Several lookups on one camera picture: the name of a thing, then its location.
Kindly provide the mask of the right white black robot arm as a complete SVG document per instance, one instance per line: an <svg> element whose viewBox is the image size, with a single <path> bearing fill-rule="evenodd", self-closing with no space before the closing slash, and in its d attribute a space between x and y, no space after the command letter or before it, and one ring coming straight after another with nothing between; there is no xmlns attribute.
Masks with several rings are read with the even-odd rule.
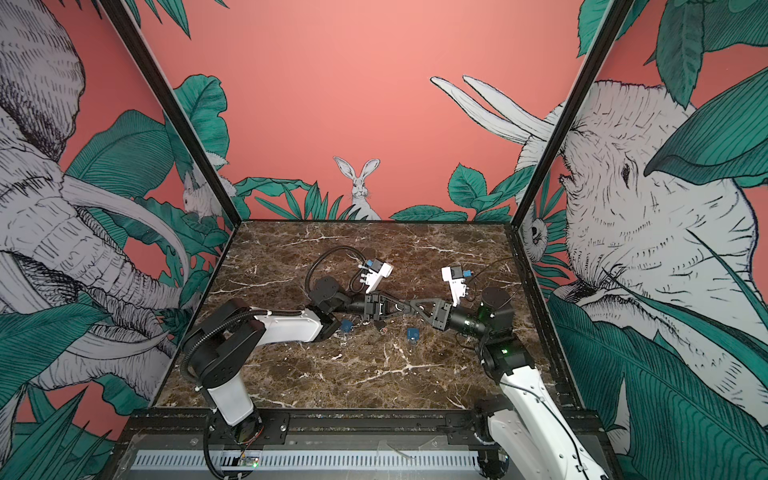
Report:
<svg viewBox="0 0 768 480"><path fill-rule="evenodd" d="M409 302L410 311L441 331L477 340L484 373L504 398L479 411L476 436L495 443L525 479L607 479L549 394L535 361L514 333L511 296L499 287L483 290L476 309L442 299Z"/></svg>

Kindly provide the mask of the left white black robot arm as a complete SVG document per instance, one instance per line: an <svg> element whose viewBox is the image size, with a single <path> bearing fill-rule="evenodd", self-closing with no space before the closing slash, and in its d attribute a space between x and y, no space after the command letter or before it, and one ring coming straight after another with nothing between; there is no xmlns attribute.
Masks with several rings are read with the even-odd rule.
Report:
<svg viewBox="0 0 768 480"><path fill-rule="evenodd" d="M311 287L309 299L309 305L301 310L258 309L241 299L231 299L181 341L181 375L195 385L228 426L260 421L241 375L257 347L324 341L340 328L336 313L379 321L412 311L409 304L385 292L348 292L330 276Z"/></svg>

